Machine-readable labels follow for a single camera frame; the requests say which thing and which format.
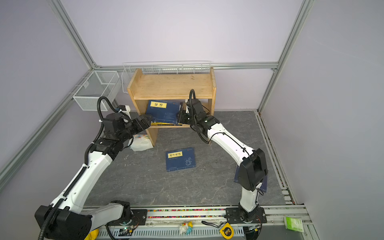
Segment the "black book gold title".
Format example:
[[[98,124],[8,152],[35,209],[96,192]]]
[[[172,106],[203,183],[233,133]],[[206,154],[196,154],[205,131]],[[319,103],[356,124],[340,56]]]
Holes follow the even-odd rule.
[[[182,126],[183,124],[172,124],[172,123],[156,123],[152,122],[151,126]]]

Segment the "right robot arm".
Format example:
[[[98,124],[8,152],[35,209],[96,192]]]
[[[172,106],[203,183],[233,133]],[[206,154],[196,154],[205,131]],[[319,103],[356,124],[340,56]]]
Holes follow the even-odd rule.
[[[233,219],[244,223],[263,221],[263,209],[258,198],[261,187],[268,177],[266,155],[261,149],[253,149],[238,140],[214,116],[206,113],[206,108],[196,98],[186,102],[184,114],[187,124],[199,138],[209,144],[215,142],[232,157],[238,167],[238,183],[242,187],[237,216]]]

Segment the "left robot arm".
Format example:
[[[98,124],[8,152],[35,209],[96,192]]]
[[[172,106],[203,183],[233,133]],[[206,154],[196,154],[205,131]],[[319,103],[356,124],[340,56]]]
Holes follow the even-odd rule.
[[[102,102],[109,106],[107,97],[99,97],[97,111],[101,127],[87,147],[84,163],[67,187],[48,205],[40,206],[35,218],[40,226],[40,240],[84,240],[93,230],[113,221],[129,224],[133,214],[125,201],[113,201],[85,213],[85,201],[98,179],[115,160],[128,140],[151,126],[152,116],[140,115],[131,119],[122,107],[112,108],[113,113],[103,116]]]

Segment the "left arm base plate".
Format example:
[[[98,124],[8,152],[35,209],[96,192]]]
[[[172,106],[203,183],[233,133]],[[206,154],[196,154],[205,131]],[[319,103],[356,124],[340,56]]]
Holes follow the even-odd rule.
[[[108,223],[108,226],[144,226],[147,220],[147,209],[131,209],[130,213]]]

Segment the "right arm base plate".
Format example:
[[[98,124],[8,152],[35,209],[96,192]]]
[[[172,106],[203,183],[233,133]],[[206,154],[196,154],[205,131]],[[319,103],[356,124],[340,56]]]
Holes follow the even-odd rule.
[[[264,208],[257,206],[251,212],[247,212],[241,206],[226,208],[225,218],[230,224],[264,224],[267,217]]]

